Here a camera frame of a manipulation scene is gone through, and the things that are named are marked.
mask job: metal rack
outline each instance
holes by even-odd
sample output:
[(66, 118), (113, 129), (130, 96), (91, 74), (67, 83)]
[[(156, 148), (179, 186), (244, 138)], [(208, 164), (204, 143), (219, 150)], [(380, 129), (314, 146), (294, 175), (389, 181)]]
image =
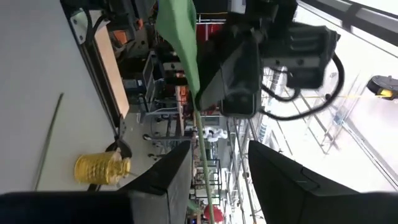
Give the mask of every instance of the metal rack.
[[(208, 164), (207, 167), (209, 168), (209, 185), (212, 190), (214, 190), (216, 193), (211, 195), (211, 200), (213, 202), (213, 205), (221, 205), (221, 165), (220, 165), (220, 160), (219, 159), (208, 159), (207, 160)], [(197, 169), (203, 168), (203, 163), (201, 162), (199, 166), (197, 166)], [(205, 182), (204, 178), (201, 178), (205, 175), (203, 171), (197, 172), (194, 180), (194, 189), (195, 189), (195, 198), (197, 200), (206, 200), (208, 199), (207, 196), (198, 196), (198, 190), (204, 190), (205, 189)]]
[[(251, 218), (253, 220), (253, 223), (257, 222), (257, 217), (256, 215), (261, 209), (258, 209), (259, 203), (257, 201), (256, 196), (253, 197), (252, 193), (253, 187), (251, 184), (251, 181), (249, 180), (248, 175), (245, 175), (246, 173), (249, 173), (248, 169), (248, 157), (247, 157), (247, 146), (248, 146), (248, 141), (249, 140), (255, 140), (258, 141), (257, 138), (257, 129), (255, 125), (253, 124), (253, 121), (251, 119), (229, 119), (227, 120), (227, 132), (229, 136), (229, 140), (231, 143), (231, 176), (233, 180), (231, 180), (231, 176), (228, 178), (227, 185), (230, 185), (230, 182), (233, 181), (233, 188), (229, 189), (228, 192), (229, 194), (228, 199), (230, 202), (230, 206), (232, 208), (235, 207), (235, 198), (238, 199), (239, 206), (241, 213), (242, 213), (242, 222), (246, 223), (246, 214), (245, 210), (243, 209), (243, 195), (247, 194), (247, 199), (250, 204), (250, 214)], [(236, 135), (235, 141), (232, 138), (232, 134)], [(245, 184), (245, 191), (242, 191), (242, 188), (240, 186), (239, 180), (240, 178), (243, 178), (244, 184)]]

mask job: wire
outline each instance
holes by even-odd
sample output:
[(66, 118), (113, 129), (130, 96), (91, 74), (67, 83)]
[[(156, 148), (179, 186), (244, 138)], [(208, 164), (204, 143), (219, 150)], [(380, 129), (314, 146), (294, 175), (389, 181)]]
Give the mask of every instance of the wire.
[(83, 9), (83, 12), (87, 18), (87, 32), (86, 32), (86, 40), (85, 43), (91, 44), (94, 40), (95, 33), (97, 32), (98, 27), (101, 23), (107, 18), (106, 15), (101, 15), (93, 26), (93, 20), (91, 19), (90, 11), (88, 9)]
[(262, 86), (261, 86), (261, 89), (262, 89), (264, 92), (268, 93), (269, 96), (271, 96), (271, 97), (273, 97), (273, 98), (275, 98), (276, 100), (281, 101), (281, 102), (290, 102), (290, 101), (294, 101), (297, 97), (300, 96), (300, 93), (301, 93), (301, 90), (298, 89), (298, 88), (296, 88), (296, 89), (294, 89), (294, 93), (293, 93), (293, 95), (292, 95), (291, 97), (282, 97), (282, 96), (276, 95), (276, 93), (274, 93), (272, 90), (270, 90), (270, 89), (269, 89), (268, 87), (266, 87), (265, 85), (262, 85)]
[[(273, 70), (274, 72), (277, 72), (277, 73), (293, 76), (292, 73), (288, 72), (288, 71), (282, 71), (282, 70), (279, 70), (279, 69), (276, 69), (276, 68), (270, 68), (270, 69)], [(294, 101), (295, 99), (297, 99), (300, 96), (300, 93), (301, 93), (301, 89), (295, 88), (293, 95), (291, 97), (287, 97), (286, 98), (286, 97), (282, 97), (282, 96), (276, 95), (275, 92), (273, 92), (271, 89), (266, 87), (264, 84), (262, 84), (261, 90), (266, 92), (266, 93), (268, 93), (269, 96), (271, 96), (271, 97), (273, 97), (276, 100), (281, 101), (281, 102)]]
[(336, 54), (334, 54), (334, 56), (333, 56), (333, 62), (335, 63), (337, 70), (338, 70), (338, 83), (336, 85), (334, 92), (331, 94), (330, 98), (328, 100), (326, 100), (326, 102), (324, 102), (324, 104), (317, 106), (316, 108), (312, 108), (311, 110), (308, 110), (304, 113), (299, 113), (297, 115), (293, 115), (293, 116), (289, 116), (289, 117), (277, 116), (272, 113), (266, 112), (264, 109), (260, 109), (260, 113), (267, 115), (268, 117), (270, 117), (272, 119), (279, 120), (279, 121), (292, 121), (295, 119), (304, 118), (308, 115), (315, 114), (317, 112), (324, 110), (326, 107), (331, 105), (334, 102), (334, 100), (337, 98), (338, 94), (343, 89), (343, 85), (344, 85), (344, 81), (345, 81), (344, 66)]
[(57, 105), (55, 106), (55, 111), (54, 111), (54, 114), (51, 119), (50, 127), (49, 127), (49, 130), (47, 131), (47, 136), (45, 137), (45, 142), (44, 142), (44, 146), (42, 149), (42, 155), (40, 157), (40, 162), (39, 162), (39, 168), (37, 169), (37, 175), (35, 177), (34, 190), (38, 190), (38, 188), (39, 188), (40, 179), (41, 179), (41, 176), (43, 173), (43, 168), (44, 168), (44, 164), (46, 161), (46, 157), (49, 152), (49, 146), (50, 146), (50, 142), (51, 142), (51, 139), (53, 136), (54, 125), (57, 121), (58, 112), (59, 112), (59, 108), (60, 108), (62, 99), (63, 99), (63, 93), (61, 93), (60, 96), (58, 97)]

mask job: black plastic cover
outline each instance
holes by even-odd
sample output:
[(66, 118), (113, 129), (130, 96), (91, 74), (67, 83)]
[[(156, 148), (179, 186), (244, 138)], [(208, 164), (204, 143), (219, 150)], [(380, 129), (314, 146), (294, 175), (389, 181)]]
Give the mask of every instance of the black plastic cover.
[(287, 67), (286, 86), (317, 89), (323, 85), (326, 66), (335, 53), (340, 35), (325, 26), (293, 22), (281, 39), (261, 45), (265, 67)]
[(230, 95), (220, 104), (220, 113), (225, 117), (252, 118), (260, 110), (261, 91), (251, 95)]
[(257, 41), (251, 33), (239, 29), (225, 27), (209, 40), (211, 49), (198, 63), (200, 90), (195, 104), (199, 110), (229, 95), (251, 95), (260, 89), (262, 67)]
[(397, 223), (396, 192), (360, 194), (257, 142), (251, 177), (268, 224)]

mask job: metal rod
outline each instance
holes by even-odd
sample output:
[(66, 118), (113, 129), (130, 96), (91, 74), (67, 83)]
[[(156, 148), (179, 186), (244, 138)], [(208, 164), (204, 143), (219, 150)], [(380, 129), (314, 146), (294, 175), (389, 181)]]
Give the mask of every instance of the metal rod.
[[(363, 94), (363, 92), (365, 91), (365, 89), (366, 89), (366, 86), (364, 86), (363, 89), (361, 90), (361, 94)], [(340, 118), (340, 119), (342, 120), (343, 123), (344, 123), (345, 120), (349, 117), (349, 115), (351, 114), (351, 112), (354, 110), (354, 107), (355, 107), (355, 105), (357, 104), (358, 100), (359, 100), (359, 99), (356, 98), (356, 99), (354, 100), (354, 103), (350, 106), (350, 108), (349, 108), (348, 111), (346, 112), (346, 114), (345, 114), (342, 118)], [(331, 146), (336, 142), (336, 138), (338, 137), (338, 135), (340, 134), (340, 132), (341, 132), (342, 129), (343, 129), (343, 125), (341, 125), (341, 126), (338, 128), (337, 132), (334, 134), (333, 140), (331, 141), (331, 143), (330, 143), (330, 145), (329, 145), (329, 148), (328, 148), (327, 152), (329, 152), (329, 150), (331, 149)]]
[[(243, 167), (243, 170), (247, 171), (246, 165), (245, 165), (245, 163), (243, 162), (243, 159), (244, 159), (244, 158), (243, 158), (243, 151), (242, 151), (242, 148), (241, 148), (241, 145), (240, 145), (240, 140), (239, 140), (239, 138), (236, 138), (236, 139), (237, 139), (237, 141), (238, 141), (239, 155), (240, 155), (241, 160), (242, 160), (242, 167)], [(250, 193), (249, 181), (248, 181), (248, 178), (246, 177), (246, 175), (243, 175), (243, 177), (244, 177), (244, 182), (245, 182), (245, 184), (246, 184), (246, 190), (248, 191), (248, 197), (249, 197), (249, 203), (250, 203), (250, 209), (251, 209), (251, 213), (252, 213), (253, 223), (257, 223), (256, 217), (255, 217), (256, 213), (254, 212), (253, 201), (252, 201), (251, 193)]]
[(258, 137), (257, 137), (257, 132), (256, 129), (254, 129), (254, 125), (253, 125), (253, 121), (251, 119), (248, 119), (249, 125), (250, 125), (250, 129), (251, 129), (251, 134), (253, 136), (253, 140), (258, 141)]
[(54, 111), (54, 114), (51, 119), (49, 131), (47, 132), (47, 136), (45, 138), (42, 155), (41, 155), (40, 161), (39, 161), (39, 167), (37, 168), (36, 178), (33, 183), (33, 190), (38, 190), (38, 188), (39, 188), (39, 183), (40, 183), (40, 179), (41, 179), (41, 176), (43, 173), (45, 158), (47, 157), (47, 153), (49, 151), (50, 141), (51, 141), (51, 137), (52, 137), (52, 131), (54, 128), (55, 121), (57, 120), (58, 110), (60, 108), (62, 98), (63, 98), (63, 93), (61, 93), (60, 96), (58, 97), (57, 105), (55, 106), (55, 111)]
[[(315, 100), (315, 102), (313, 103), (313, 108), (316, 107), (316, 106), (319, 104), (319, 101), (320, 101), (319, 98), (317, 98), (317, 99)], [(310, 128), (310, 124), (311, 124), (312, 118), (313, 118), (313, 114), (311, 114), (311, 115), (308, 116), (308, 119), (307, 119), (307, 121), (306, 121), (307, 127), (305, 128), (305, 130), (308, 130), (308, 129)]]
[(282, 127), (280, 126), (279, 121), (276, 121), (276, 120), (275, 120), (275, 122), (276, 122), (276, 125), (278, 125), (278, 128), (279, 128), (280, 132), (282, 133), (282, 135), (283, 135), (283, 137), (284, 137), (284, 140), (285, 140), (287, 149), (289, 150), (290, 154), (293, 155), (292, 148), (290, 148), (289, 141), (287, 140), (286, 135), (285, 135), (285, 133), (284, 133)]
[(270, 134), (269, 138), (270, 138), (270, 142), (269, 142), (270, 147), (272, 147), (271, 144), (273, 144), (276, 148), (278, 148), (278, 152), (281, 152), (281, 151), (283, 152), (283, 150), (280, 147), (279, 142), (278, 142), (278, 140), (276, 138), (275, 132), (273, 130), (271, 131), (271, 134)]
[[(308, 104), (308, 102), (307, 102), (306, 100), (304, 100), (304, 99), (303, 99), (303, 102), (304, 102), (304, 104), (306, 104), (307, 108), (310, 110), (310, 105)], [(295, 103), (294, 101), (293, 101), (292, 103), (293, 103), (294, 107), (296, 108), (296, 110), (300, 113), (300, 110), (299, 110), (298, 106), (296, 105), (296, 103)], [(315, 133), (314, 133), (314, 132), (312, 131), (312, 129), (310, 128), (310, 122), (311, 122), (311, 119), (312, 119), (312, 118), (315, 118), (316, 121), (320, 124), (320, 121), (317, 120), (317, 116), (316, 116), (315, 114), (314, 114), (314, 115), (311, 115), (311, 116), (308, 118), (307, 127), (305, 128), (304, 131), (307, 131), (307, 130), (310, 131), (312, 137), (315, 139), (315, 141), (317, 142), (319, 148), (322, 150), (322, 153), (323, 153), (324, 155), (327, 155), (327, 152), (326, 152), (325, 150), (323, 150), (323, 147), (322, 147), (322, 145), (319, 143), (318, 138), (316, 137)]]
[[(233, 163), (233, 167), (235, 168), (235, 171), (236, 171), (236, 168), (237, 168), (237, 167), (236, 167), (235, 148), (234, 148), (235, 144), (234, 144), (233, 141), (232, 141), (231, 131), (229, 130), (229, 123), (228, 123), (228, 120), (226, 121), (226, 132), (227, 132), (227, 134), (228, 134), (228, 139), (229, 139), (229, 141), (230, 141), (230, 143), (231, 143), (231, 149), (232, 149), (232, 163)], [(238, 190), (238, 199), (239, 199), (240, 203), (242, 204), (242, 195), (241, 195), (240, 184), (239, 184), (239, 181), (236, 181), (236, 180), (235, 180), (235, 182), (236, 182), (236, 188), (237, 188), (237, 190)], [(243, 206), (241, 205), (240, 207), (241, 207), (241, 211), (242, 211), (242, 221), (243, 221), (244, 224), (246, 224), (246, 219), (245, 219), (245, 217), (244, 217)]]
[[(305, 106), (307, 106), (307, 108), (310, 110), (310, 104), (308, 103), (308, 101), (305, 99), (305, 97), (300, 94), (300, 98), (303, 100)], [(314, 114), (313, 117), (315, 118), (315, 121), (317, 121), (317, 123), (319, 124), (319, 126), (322, 128), (323, 132), (325, 133), (325, 136), (327, 136), (330, 140), (332, 140), (332, 136), (330, 134), (326, 133), (326, 127), (322, 124), (321, 120), (319, 119), (318, 115)], [(321, 145), (321, 149), (324, 153), (326, 153), (326, 151), (323, 150), (322, 148), (322, 143), (320, 143)]]
[[(354, 81), (352, 82), (352, 84), (354, 84), (354, 83), (357, 81), (357, 79), (358, 79), (358, 77), (359, 77), (359, 74), (360, 74), (360, 72), (358, 72), (358, 74), (356, 74), (356, 77), (355, 77)], [(348, 93), (351, 93), (351, 91), (352, 91), (353, 88), (354, 88), (354, 85), (351, 85), (351, 87), (350, 87), (349, 90), (348, 90)], [(337, 113), (340, 111), (340, 109), (343, 107), (343, 105), (346, 103), (346, 101), (347, 101), (347, 98), (345, 98), (345, 99), (343, 100), (343, 102), (339, 105), (339, 107), (338, 107), (338, 109), (337, 109), (337, 112), (336, 112), (335, 116), (336, 116)], [(334, 125), (333, 125), (333, 120), (332, 120), (332, 122), (330, 123), (330, 125), (329, 125), (329, 127), (328, 127), (328, 129), (327, 129), (327, 131), (326, 131), (326, 133), (325, 133), (325, 135), (324, 135), (324, 137), (323, 137), (323, 140), (322, 140), (321, 144), (323, 144), (323, 143), (325, 142), (325, 139), (326, 139), (326, 137), (327, 137), (327, 134), (330, 133), (330, 130), (331, 130), (333, 127), (334, 127)]]
[(249, 125), (246, 125), (246, 128), (244, 129), (244, 134), (243, 134), (243, 138), (242, 138), (242, 145), (241, 145), (241, 147), (243, 147), (244, 149), (246, 148), (246, 144), (248, 143), (248, 139), (249, 139)]

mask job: metal pipe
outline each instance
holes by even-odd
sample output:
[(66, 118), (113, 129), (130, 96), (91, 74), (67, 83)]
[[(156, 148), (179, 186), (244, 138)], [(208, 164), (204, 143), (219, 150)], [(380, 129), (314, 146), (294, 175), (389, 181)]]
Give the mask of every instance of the metal pipe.
[(282, 148), (280, 148), (280, 146), (279, 146), (279, 142), (278, 142), (278, 140), (276, 139), (276, 136), (275, 136), (275, 132), (274, 132), (274, 131), (271, 131), (270, 141), (269, 141), (269, 147), (270, 147), (271, 149), (274, 149), (274, 150), (277, 149), (278, 152), (283, 152)]
[[(240, 155), (241, 160), (242, 160), (243, 170), (246, 171), (247, 169), (246, 169), (245, 163), (243, 162), (244, 158), (243, 158), (243, 151), (242, 151), (242, 148), (241, 148), (241, 145), (240, 145), (240, 140), (239, 140), (239, 138), (236, 138), (236, 139), (238, 141), (239, 155)], [(243, 175), (243, 177), (244, 177), (244, 182), (246, 184), (246, 190), (248, 191), (248, 197), (249, 197), (249, 203), (250, 203), (250, 209), (251, 209), (251, 213), (252, 213), (253, 223), (257, 223), (256, 217), (255, 217), (256, 213), (254, 211), (253, 201), (252, 201), (251, 194), (250, 194), (249, 181), (248, 181), (248, 178), (246, 177), (246, 175)]]
[[(228, 123), (228, 120), (226, 121), (226, 132), (227, 132), (227, 135), (228, 135), (228, 139), (229, 139), (229, 141), (230, 141), (230, 143), (231, 143), (231, 149), (232, 149), (232, 163), (233, 163), (233, 167), (235, 167), (235, 169), (237, 168), (236, 167), (236, 158), (235, 158), (235, 148), (234, 148), (234, 143), (233, 143), (233, 141), (232, 141), (232, 137), (231, 137), (231, 131), (229, 130), (229, 123)], [(239, 181), (237, 181), (237, 180), (235, 180), (235, 182), (236, 182), (236, 188), (237, 188), (237, 190), (238, 190), (238, 199), (239, 199), (239, 201), (240, 201), (240, 203), (242, 203), (242, 195), (241, 195), (241, 188), (240, 188), (240, 184), (239, 184)], [(242, 211), (242, 221), (243, 221), (243, 224), (246, 224), (246, 219), (244, 218), (244, 210), (243, 210), (243, 206), (240, 206), (241, 207), (241, 211)]]
[[(354, 79), (354, 81), (353, 81), (353, 84), (357, 81), (357, 79), (358, 79), (360, 73), (361, 73), (361, 72), (358, 72), (358, 74), (356, 74), (356, 77), (355, 77), (355, 79)], [(354, 85), (351, 85), (351, 87), (350, 87), (349, 90), (348, 90), (348, 94), (351, 93), (351, 91), (353, 90), (353, 88), (354, 88)], [(346, 101), (347, 101), (347, 98), (345, 98), (345, 99), (343, 100), (343, 102), (339, 105), (339, 107), (338, 107), (338, 109), (337, 109), (337, 113), (340, 111), (340, 109), (343, 107), (343, 105), (346, 103)], [(323, 137), (323, 140), (322, 140), (321, 144), (323, 144), (323, 143), (325, 142), (326, 135), (329, 134), (329, 132), (330, 132), (330, 130), (332, 129), (332, 127), (333, 127), (333, 122), (330, 123), (330, 125), (329, 125), (329, 127), (328, 127), (328, 130), (326, 131), (325, 136)]]
[(279, 121), (276, 121), (276, 125), (278, 125), (278, 128), (279, 128), (280, 132), (281, 132), (282, 135), (284, 136), (287, 149), (289, 150), (290, 154), (293, 155), (292, 148), (290, 148), (289, 142), (288, 142), (288, 140), (287, 140), (287, 138), (286, 138), (286, 135), (285, 135), (284, 131), (282, 130), (282, 127), (281, 127), (280, 124), (279, 124)]
[[(363, 92), (366, 89), (366, 85), (363, 87), (363, 89), (361, 90), (361, 95), (363, 94)], [(345, 120), (349, 117), (349, 115), (351, 114), (351, 112), (354, 110), (355, 105), (357, 104), (359, 98), (355, 98), (354, 103), (350, 106), (350, 108), (348, 109), (348, 111), (346, 112), (346, 114), (341, 118), (342, 122), (344, 123)], [(332, 144), (334, 144), (336, 142), (336, 138), (338, 137), (338, 135), (340, 134), (341, 130), (343, 129), (343, 125), (341, 125), (338, 130), (336, 131), (336, 133), (333, 135), (333, 140), (331, 141), (329, 148), (327, 150), (327, 152), (329, 152), (329, 150), (331, 149)]]
[[(243, 142), (241, 144), (241, 148), (243, 148), (243, 150), (246, 148), (246, 144), (248, 143), (248, 138), (249, 138), (249, 125), (246, 124), (246, 128), (244, 129), (244, 134), (243, 134), (243, 138), (242, 138)], [(243, 159), (246, 158), (246, 154), (247, 154), (246, 152), (243, 152)], [(242, 166), (243, 162), (244, 162), (244, 160), (241, 159), (240, 163), (238, 165), (238, 170), (241, 170), (241, 166)]]
[[(270, 73), (269, 73), (270, 75), (272, 74), (272, 80), (271, 80), (271, 85), (270, 85), (270, 87), (269, 87), (269, 89), (271, 90), (271, 91), (273, 91), (276, 95), (280, 95), (281, 93), (282, 93), (282, 91), (283, 91), (283, 89), (281, 89), (281, 88), (278, 88), (278, 86), (279, 86), (279, 83), (281, 82), (281, 79), (282, 79), (282, 73), (281, 72), (276, 72), (275, 70), (270, 70)], [(271, 111), (271, 109), (272, 109), (272, 106), (271, 106), (271, 104), (272, 104), (272, 100), (273, 100), (273, 98), (271, 98), (271, 97), (269, 97), (268, 98), (268, 101), (267, 101), (267, 103), (266, 103), (266, 105), (265, 106), (267, 106), (267, 107), (269, 107), (267, 110), (268, 111)], [(265, 141), (265, 142), (267, 142), (268, 141), (268, 138), (269, 138), (269, 135), (270, 135), (270, 133), (271, 133), (271, 131), (270, 131), (270, 129), (269, 128), (265, 128), (265, 130), (264, 130), (266, 133), (265, 133), (265, 135), (264, 135), (264, 139), (263, 139), (263, 141)]]
[[(300, 94), (300, 98), (303, 100), (305, 106), (307, 106), (307, 108), (310, 110), (310, 109), (311, 109), (310, 104), (309, 104), (308, 101), (305, 99), (305, 97), (304, 97), (302, 94)], [(324, 127), (324, 125), (322, 124), (322, 122), (321, 122), (321, 120), (319, 119), (318, 115), (314, 114), (314, 115), (313, 115), (313, 118), (315, 118), (315, 121), (317, 121), (317, 123), (319, 124), (319, 126), (322, 128), (323, 132), (325, 132), (325, 136), (327, 136), (330, 140), (332, 140), (332, 136), (331, 136), (330, 134), (327, 134), (327, 133), (326, 133), (326, 127)], [(322, 152), (323, 152), (324, 154), (326, 154), (326, 151), (324, 151), (323, 148), (322, 148), (322, 144), (319, 143), (319, 145), (321, 146)]]
[[(285, 89), (285, 91), (286, 91), (287, 96), (291, 97), (286, 89)], [(310, 109), (310, 107), (309, 107), (310, 105), (308, 104), (308, 102), (307, 102), (306, 100), (304, 100), (304, 99), (303, 99), (303, 102), (304, 102), (304, 104), (307, 105), (307, 108)], [(298, 106), (296, 105), (296, 103), (295, 103), (294, 101), (293, 101), (292, 103), (293, 103), (294, 107), (296, 108), (297, 112), (300, 113), (300, 110), (299, 110)], [(311, 117), (308, 118), (307, 127), (305, 128), (305, 131), (307, 131), (307, 130), (310, 131), (312, 137), (316, 140), (316, 142), (317, 142), (319, 148), (322, 150), (322, 153), (323, 153), (324, 155), (327, 155), (327, 152), (326, 152), (325, 150), (323, 150), (323, 147), (322, 147), (322, 145), (319, 143), (319, 141), (318, 141), (316, 135), (314, 134), (314, 132), (312, 131), (312, 129), (309, 128), (309, 127), (310, 127), (310, 123), (309, 123), (309, 122), (310, 122), (310, 119), (311, 119), (311, 118), (317, 119), (317, 116), (314, 114), (314, 115), (312, 115)]]
[(58, 97), (57, 105), (55, 106), (55, 111), (54, 111), (54, 114), (51, 119), (50, 127), (49, 127), (49, 130), (47, 131), (47, 136), (45, 138), (43, 151), (42, 151), (42, 154), (40, 155), (39, 166), (37, 168), (37, 173), (36, 173), (34, 183), (33, 183), (34, 191), (38, 190), (38, 188), (39, 188), (40, 179), (41, 179), (43, 169), (44, 169), (45, 158), (47, 157), (47, 153), (49, 152), (49, 146), (50, 146), (50, 141), (52, 138), (53, 128), (54, 128), (55, 122), (58, 117), (58, 111), (59, 111), (62, 99), (63, 99), (63, 93), (61, 93), (60, 96)]
[[(315, 102), (313, 103), (313, 108), (316, 107), (316, 106), (319, 104), (319, 101), (320, 101), (319, 98), (317, 98), (317, 99), (315, 100)], [(305, 128), (305, 130), (308, 130), (308, 129), (310, 128), (310, 124), (311, 124), (312, 118), (313, 118), (313, 114), (311, 114), (311, 115), (308, 116), (308, 119), (307, 119), (307, 121), (305, 122), (306, 125), (307, 125), (307, 127)]]
[(258, 141), (257, 133), (256, 130), (254, 129), (253, 121), (251, 119), (248, 119), (249, 125), (250, 125), (250, 130), (251, 134), (253, 136), (253, 140)]

